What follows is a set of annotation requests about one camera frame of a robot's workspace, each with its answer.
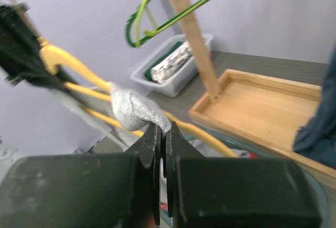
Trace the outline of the red tank top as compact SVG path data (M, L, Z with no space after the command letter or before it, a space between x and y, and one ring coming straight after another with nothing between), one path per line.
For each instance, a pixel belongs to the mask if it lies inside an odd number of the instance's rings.
M250 153L249 153L249 158L250 158L250 159L257 159L258 156L257 156L256 154L250 152Z

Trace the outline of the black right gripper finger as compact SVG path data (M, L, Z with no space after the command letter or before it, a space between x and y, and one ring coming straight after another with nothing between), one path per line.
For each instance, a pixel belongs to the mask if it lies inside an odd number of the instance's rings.
M65 82L76 83L66 71L47 71L39 55L40 43L12 5L1 6L1 69L8 80L18 78L33 86L67 92Z

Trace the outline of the navy tank top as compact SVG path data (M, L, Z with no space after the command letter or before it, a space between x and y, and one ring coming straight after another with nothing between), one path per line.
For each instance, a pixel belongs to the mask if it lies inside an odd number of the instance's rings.
M335 53L324 75L322 100L316 114L298 131L293 150L335 168Z

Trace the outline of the grey tank top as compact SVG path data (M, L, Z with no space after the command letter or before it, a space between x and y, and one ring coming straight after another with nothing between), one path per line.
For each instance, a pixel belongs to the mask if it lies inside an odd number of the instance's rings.
M158 125L163 134L171 130L171 122L161 108L151 99L131 89L111 84L111 101L94 98L77 91L50 91L71 112L82 118L87 124L101 131L123 151L138 139L133 133L148 123ZM103 122L85 110L89 106L94 111L121 124L121 129L111 123Z

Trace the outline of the green plastic hanger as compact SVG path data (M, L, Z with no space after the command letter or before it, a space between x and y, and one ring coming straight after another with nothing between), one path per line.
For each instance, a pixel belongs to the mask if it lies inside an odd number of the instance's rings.
M140 5L138 6L137 10L135 13L133 13L127 20L126 25L125 25L125 38L129 46L133 48L139 48L141 45L146 43L148 40L151 38L155 37L162 31L166 30L167 28L171 27L173 24L177 23L180 21L182 18L186 17L190 13L194 12L196 9L199 7L203 6L210 0L199 0L196 3L192 4L190 7L187 9L181 11L178 13L176 16L173 18L169 19L162 25L157 25L153 14L151 10L148 8L148 3L151 0L142 0ZM140 26L141 26L141 21L143 14L146 13L152 26L153 30L145 30L143 32L144 36L140 36Z

